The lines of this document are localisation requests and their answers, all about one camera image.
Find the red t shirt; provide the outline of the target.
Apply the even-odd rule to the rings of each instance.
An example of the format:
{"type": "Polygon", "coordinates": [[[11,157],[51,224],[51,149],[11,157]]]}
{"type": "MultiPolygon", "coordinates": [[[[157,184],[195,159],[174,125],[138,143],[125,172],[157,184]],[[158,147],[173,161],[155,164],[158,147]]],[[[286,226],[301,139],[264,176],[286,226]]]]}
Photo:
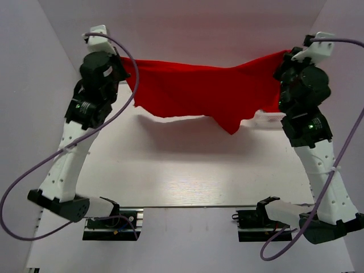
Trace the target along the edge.
{"type": "Polygon", "coordinates": [[[155,60],[121,58],[131,76],[127,84],[138,87],[134,105],[160,118],[199,116],[213,118],[229,134],[258,110],[277,113],[280,84],[274,72],[286,51],[273,53],[230,68],[155,60]]]}

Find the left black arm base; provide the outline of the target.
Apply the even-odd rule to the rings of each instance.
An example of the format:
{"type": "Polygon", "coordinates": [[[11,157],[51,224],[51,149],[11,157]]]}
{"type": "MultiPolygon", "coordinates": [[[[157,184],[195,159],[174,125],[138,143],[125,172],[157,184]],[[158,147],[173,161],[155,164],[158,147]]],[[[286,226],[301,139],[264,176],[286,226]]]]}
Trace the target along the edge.
{"type": "Polygon", "coordinates": [[[126,217],[109,220],[87,219],[83,241],[137,241],[142,231],[143,209],[121,208],[119,214],[126,217]]]}

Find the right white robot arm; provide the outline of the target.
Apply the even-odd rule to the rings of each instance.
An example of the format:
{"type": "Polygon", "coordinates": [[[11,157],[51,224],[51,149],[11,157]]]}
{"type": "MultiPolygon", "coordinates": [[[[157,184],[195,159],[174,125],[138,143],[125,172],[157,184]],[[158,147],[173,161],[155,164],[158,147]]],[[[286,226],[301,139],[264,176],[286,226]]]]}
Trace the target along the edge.
{"type": "Polygon", "coordinates": [[[280,83],[283,131],[305,169],[315,206],[306,208],[269,197],[256,208],[262,225],[281,222],[298,228],[313,244],[363,229],[363,214],[347,193],[338,169],[340,157],[333,152],[333,135],[319,109],[331,91],[328,75],[317,65],[331,55],[336,41],[326,32],[307,35],[303,48],[286,53],[274,73],[280,83]]]}

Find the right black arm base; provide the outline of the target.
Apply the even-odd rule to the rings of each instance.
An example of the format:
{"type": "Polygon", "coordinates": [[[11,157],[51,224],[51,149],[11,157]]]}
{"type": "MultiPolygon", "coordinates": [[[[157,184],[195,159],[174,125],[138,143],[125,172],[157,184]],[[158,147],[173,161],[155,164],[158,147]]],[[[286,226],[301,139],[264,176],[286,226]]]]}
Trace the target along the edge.
{"type": "Polygon", "coordinates": [[[239,242],[266,242],[285,226],[276,221],[264,224],[255,209],[237,210],[231,218],[237,224],[239,242]]]}

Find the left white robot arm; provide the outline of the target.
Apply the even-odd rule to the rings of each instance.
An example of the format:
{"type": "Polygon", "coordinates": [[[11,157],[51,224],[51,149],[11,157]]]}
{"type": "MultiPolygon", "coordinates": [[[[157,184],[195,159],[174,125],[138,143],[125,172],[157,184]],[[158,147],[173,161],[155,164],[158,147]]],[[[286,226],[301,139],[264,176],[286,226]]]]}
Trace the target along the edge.
{"type": "Polygon", "coordinates": [[[104,124],[117,99],[119,83],[129,77],[116,48],[105,38],[106,26],[92,27],[90,32],[98,35],[85,39],[89,53],[80,66],[81,79],[65,114],[60,155],[40,187],[29,191],[27,196],[29,201],[72,222],[114,216],[119,209],[116,202],[107,198],[76,194],[79,174],[97,134],[68,147],[104,124]]]}

